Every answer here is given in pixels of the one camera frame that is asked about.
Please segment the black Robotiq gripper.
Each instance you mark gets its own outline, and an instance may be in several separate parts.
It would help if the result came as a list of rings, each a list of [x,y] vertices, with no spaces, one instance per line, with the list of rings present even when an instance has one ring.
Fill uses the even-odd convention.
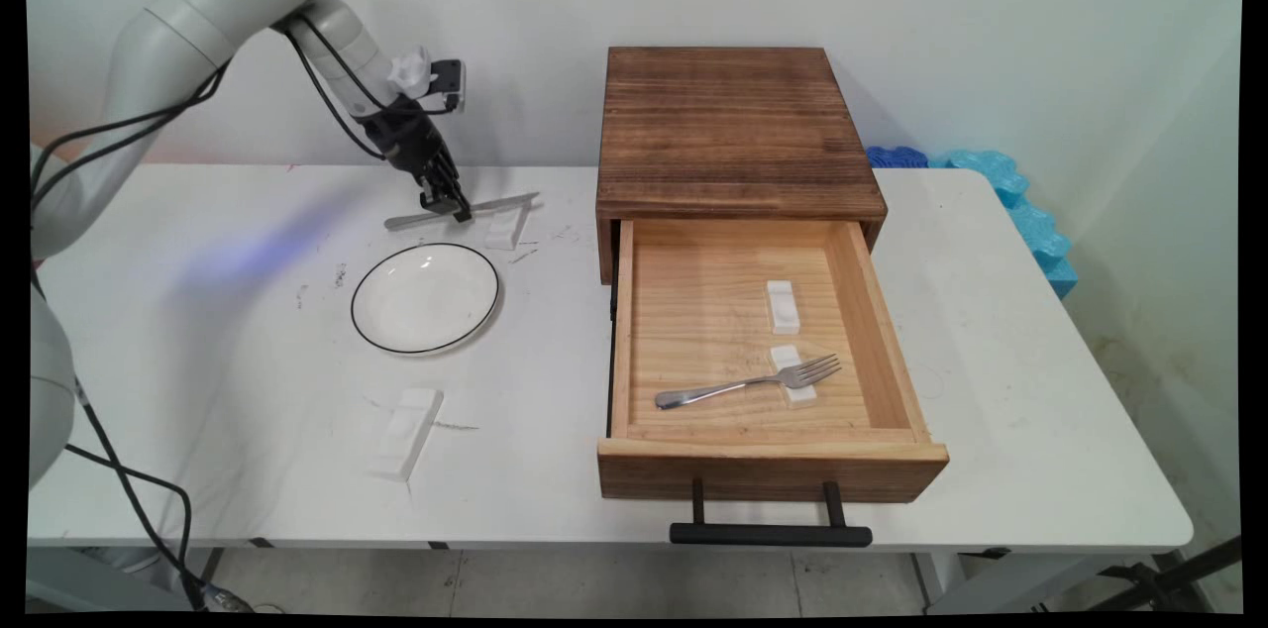
[[[431,122],[432,114],[421,107],[389,107],[379,112],[379,150],[388,162],[408,173],[421,186],[420,204],[425,211],[445,213],[458,223],[470,221],[473,212],[448,145]]]

